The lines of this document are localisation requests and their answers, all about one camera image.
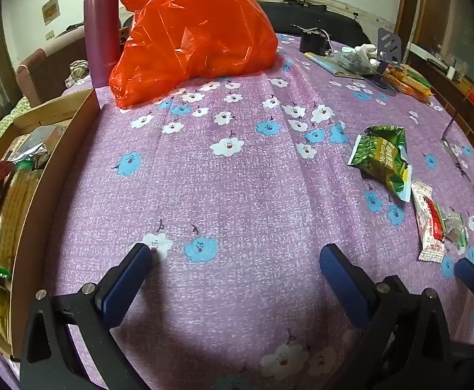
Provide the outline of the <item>green patterned blanket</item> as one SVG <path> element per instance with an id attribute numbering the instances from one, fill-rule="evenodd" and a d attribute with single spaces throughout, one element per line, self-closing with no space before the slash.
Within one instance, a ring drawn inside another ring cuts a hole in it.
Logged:
<path id="1" fill-rule="evenodd" d="M 29 100 L 26 96 L 23 96 L 15 105 L 15 108 L 13 108 L 9 114 L 5 115 L 3 119 L 0 120 L 0 139 L 5 131 L 9 128 L 11 123 L 13 123 L 21 115 L 26 114 L 31 110 L 32 107 Z"/>

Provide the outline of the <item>wooden sideboard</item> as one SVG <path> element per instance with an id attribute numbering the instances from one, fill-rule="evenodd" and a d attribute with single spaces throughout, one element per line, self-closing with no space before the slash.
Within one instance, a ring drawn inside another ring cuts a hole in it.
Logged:
<path id="1" fill-rule="evenodd" d="M 394 31 L 474 147 L 474 0 L 400 0 Z"/>

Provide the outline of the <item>black leather sofa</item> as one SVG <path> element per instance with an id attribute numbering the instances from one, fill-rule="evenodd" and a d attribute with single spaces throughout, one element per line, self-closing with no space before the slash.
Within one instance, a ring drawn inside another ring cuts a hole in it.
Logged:
<path id="1" fill-rule="evenodd" d="M 325 30 L 332 41 L 355 47 L 371 41 L 354 19 L 329 11 L 323 5 L 259 2 L 276 33 L 301 36 L 301 30 L 317 27 Z"/>

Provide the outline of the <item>purple thermos bottle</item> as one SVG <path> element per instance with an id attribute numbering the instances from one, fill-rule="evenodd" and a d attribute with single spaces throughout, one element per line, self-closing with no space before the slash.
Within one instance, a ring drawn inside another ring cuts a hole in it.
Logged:
<path id="1" fill-rule="evenodd" d="M 83 0 L 83 24 L 92 85 L 107 86 L 122 54 L 119 0 Z"/>

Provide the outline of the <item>green peas snack packet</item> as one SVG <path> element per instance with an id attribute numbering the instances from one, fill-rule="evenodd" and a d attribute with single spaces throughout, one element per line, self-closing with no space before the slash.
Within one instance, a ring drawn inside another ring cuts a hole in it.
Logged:
<path id="1" fill-rule="evenodd" d="M 365 129 L 357 136 L 347 165 L 382 181 L 400 201 L 410 201 L 412 165 L 403 127 L 374 125 Z"/>

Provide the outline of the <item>cardboard tray box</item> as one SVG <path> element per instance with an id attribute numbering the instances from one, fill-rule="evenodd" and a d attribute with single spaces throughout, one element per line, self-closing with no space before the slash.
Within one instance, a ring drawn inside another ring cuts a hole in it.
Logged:
<path id="1" fill-rule="evenodd" d="M 41 288 L 48 235 L 61 189 L 99 111 L 94 90 L 70 93 L 18 117 L 0 140 L 1 158 L 14 139 L 21 135 L 50 124 L 65 127 L 41 174 L 22 223 L 12 268 L 8 337 L 3 338 L 0 334 L 0 352 L 6 357 L 21 357 L 31 304 L 35 292 Z"/>

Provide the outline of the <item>orange cracker packs far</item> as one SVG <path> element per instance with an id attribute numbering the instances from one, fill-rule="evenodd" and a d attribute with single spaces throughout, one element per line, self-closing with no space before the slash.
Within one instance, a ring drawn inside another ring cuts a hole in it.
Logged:
<path id="1" fill-rule="evenodd" d="M 383 78 L 399 93 L 409 95 L 426 104 L 431 101 L 433 96 L 431 84 L 418 71 L 406 64 L 389 65 L 383 73 Z"/>

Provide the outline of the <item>yellow Weidan cracker pack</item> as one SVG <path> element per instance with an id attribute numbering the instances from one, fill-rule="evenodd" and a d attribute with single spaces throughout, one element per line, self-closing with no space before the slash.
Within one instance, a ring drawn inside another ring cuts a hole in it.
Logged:
<path id="1" fill-rule="evenodd" d="M 18 170 L 0 197 L 0 268 L 11 270 L 42 171 Z"/>

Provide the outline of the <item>booklet with plastic bag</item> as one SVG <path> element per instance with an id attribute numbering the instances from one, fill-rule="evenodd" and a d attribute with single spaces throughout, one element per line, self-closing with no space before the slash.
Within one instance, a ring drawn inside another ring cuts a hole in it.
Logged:
<path id="1" fill-rule="evenodd" d="M 379 66 L 379 62 L 361 47 L 342 47 L 325 56 L 306 52 L 304 56 L 336 78 L 361 79 L 373 75 Z"/>

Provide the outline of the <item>striped cloth on sofa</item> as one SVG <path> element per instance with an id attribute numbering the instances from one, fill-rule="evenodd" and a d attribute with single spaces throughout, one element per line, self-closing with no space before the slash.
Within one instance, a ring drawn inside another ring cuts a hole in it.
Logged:
<path id="1" fill-rule="evenodd" d="M 76 60 L 70 63 L 70 74 L 65 79 L 65 86 L 67 89 L 73 85 L 78 85 L 89 75 L 89 65 L 86 60 Z"/>

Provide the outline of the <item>black small box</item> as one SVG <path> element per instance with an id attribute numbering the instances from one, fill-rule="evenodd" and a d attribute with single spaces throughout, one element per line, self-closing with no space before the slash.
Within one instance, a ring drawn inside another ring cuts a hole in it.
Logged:
<path id="1" fill-rule="evenodd" d="M 311 27 L 305 28 L 292 24 L 301 32 L 300 52 L 314 53 L 319 56 L 329 56 L 333 53 L 333 47 L 329 34 L 322 28 Z"/>

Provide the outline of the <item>purple floral tablecloth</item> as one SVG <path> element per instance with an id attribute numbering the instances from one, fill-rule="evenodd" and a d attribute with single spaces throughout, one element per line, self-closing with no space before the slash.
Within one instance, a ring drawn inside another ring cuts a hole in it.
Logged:
<path id="1" fill-rule="evenodd" d="M 372 277 L 435 289 L 452 338 L 474 343 L 474 296 L 454 276 L 474 262 L 474 192 L 440 139 L 436 96 L 389 97 L 335 78 L 282 36 L 271 70 L 196 79 L 122 110 L 108 88 L 70 167 L 43 268 L 53 291 L 100 278 L 137 242 L 158 258 L 114 333 L 156 389 L 313 389 L 358 337 L 317 265 L 334 242 Z M 412 203 L 347 165 L 374 124 L 405 129 L 413 177 L 463 216 L 468 249 L 420 262 Z M 474 150 L 447 141 L 474 181 Z"/>

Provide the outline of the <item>white red candy packet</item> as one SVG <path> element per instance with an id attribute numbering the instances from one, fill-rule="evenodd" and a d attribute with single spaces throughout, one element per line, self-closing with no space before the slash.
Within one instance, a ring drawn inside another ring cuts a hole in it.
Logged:
<path id="1" fill-rule="evenodd" d="M 441 263 L 446 254 L 445 237 L 437 205 L 431 198 L 432 188 L 416 180 L 411 184 L 411 193 L 421 240 L 418 259 Z"/>

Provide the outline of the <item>wall certificate plaque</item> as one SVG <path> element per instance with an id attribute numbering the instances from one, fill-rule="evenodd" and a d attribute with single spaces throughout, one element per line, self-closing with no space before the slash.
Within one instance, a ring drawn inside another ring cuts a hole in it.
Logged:
<path id="1" fill-rule="evenodd" d="M 47 26 L 60 16 L 59 0 L 49 0 L 41 7 L 44 24 Z"/>

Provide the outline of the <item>grey phone stand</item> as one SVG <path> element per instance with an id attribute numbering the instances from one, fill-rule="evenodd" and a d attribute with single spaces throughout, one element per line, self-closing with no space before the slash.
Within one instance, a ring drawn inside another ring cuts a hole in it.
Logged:
<path id="1" fill-rule="evenodd" d="M 378 29 L 376 74 L 381 78 L 389 65 L 397 66 L 403 59 L 403 45 L 398 34 L 382 27 Z"/>

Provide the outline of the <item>clear green-edged snack packet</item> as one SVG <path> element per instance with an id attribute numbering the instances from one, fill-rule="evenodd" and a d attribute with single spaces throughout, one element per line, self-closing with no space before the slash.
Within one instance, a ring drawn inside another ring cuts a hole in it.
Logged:
<path id="1" fill-rule="evenodd" d="M 468 232 L 462 214 L 451 207 L 440 207 L 440 218 L 445 237 L 455 244 L 458 255 L 468 249 Z"/>

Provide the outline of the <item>silver foil packet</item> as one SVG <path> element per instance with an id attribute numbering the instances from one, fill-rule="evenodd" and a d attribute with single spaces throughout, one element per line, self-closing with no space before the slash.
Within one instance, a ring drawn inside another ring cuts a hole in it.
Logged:
<path id="1" fill-rule="evenodd" d="M 29 161 L 33 170 L 42 169 L 64 132 L 65 127 L 61 124 L 39 126 L 9 152 L 7 160 L 16 165 Z"/>

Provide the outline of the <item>orange plastic bag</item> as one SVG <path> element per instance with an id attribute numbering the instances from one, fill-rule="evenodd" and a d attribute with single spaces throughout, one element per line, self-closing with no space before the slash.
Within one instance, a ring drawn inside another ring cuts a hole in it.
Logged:
<path id="1" fill-rule="evenodd" d="M 275 63 L 277 38 L 254 0 L 121 0 L 132 28 L 109 86 L 127 109 L 190 78 L 262 72 Z"/>

